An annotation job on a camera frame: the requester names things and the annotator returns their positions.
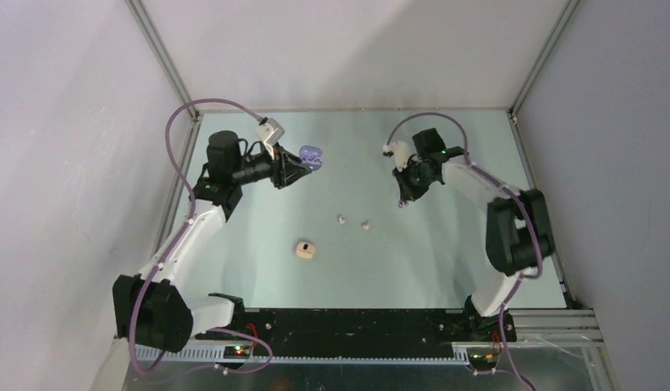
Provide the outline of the purple earbud charging case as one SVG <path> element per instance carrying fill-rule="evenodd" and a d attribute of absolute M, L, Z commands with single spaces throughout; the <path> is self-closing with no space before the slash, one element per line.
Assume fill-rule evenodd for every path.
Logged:
<path fill-rule="evenodd" d="M 323 150 L 311 145 L 303 145 L 299 150 L 299 157 L 302 162 L 313 172 L 318 171 L 323 166 Z"/>

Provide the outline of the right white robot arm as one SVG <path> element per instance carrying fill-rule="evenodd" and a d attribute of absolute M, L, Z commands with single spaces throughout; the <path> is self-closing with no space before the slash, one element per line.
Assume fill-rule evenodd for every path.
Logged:
<path fill-rule="evenodd" d="M 440 183 L 451 185 L 486 216 L 485 252 L 492 272 L 469 296 L 474 312 L 463 319 L 468 337 L 485 340 L 496 330 L 494 316 L 508 307 L 519 281 L 538 279 L 544 258 L 555 250 L 544 194 L 501 181 L 472 161 L 463 147 L 447 147 L 434 128 L 415 134 L 412 141 L 390 141 L 382 148 L 395 162 L 399 207 Z"/>

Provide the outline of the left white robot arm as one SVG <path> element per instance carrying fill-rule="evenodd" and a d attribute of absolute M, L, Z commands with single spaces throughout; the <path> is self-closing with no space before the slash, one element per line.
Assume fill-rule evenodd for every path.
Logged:
<path fill-rule="evenodd" d="M 192 268 L 235 211 L 243 186 L 268 179 L 282 189 L 320 162 L 303 160 L 278 143 L 261 143 L 258 153 L 250 154 L 241 151 L 241 141 L 230 130 L 209 136 L 188 216 L 139 273 L 120 275 L 112 286 L 117 333 L 131 348 L 177 353 L 192 337 L 214 329 L 227 339 L 244 335 L 242 299 L 216 292 L 193 295 L 187 288 Z"/>

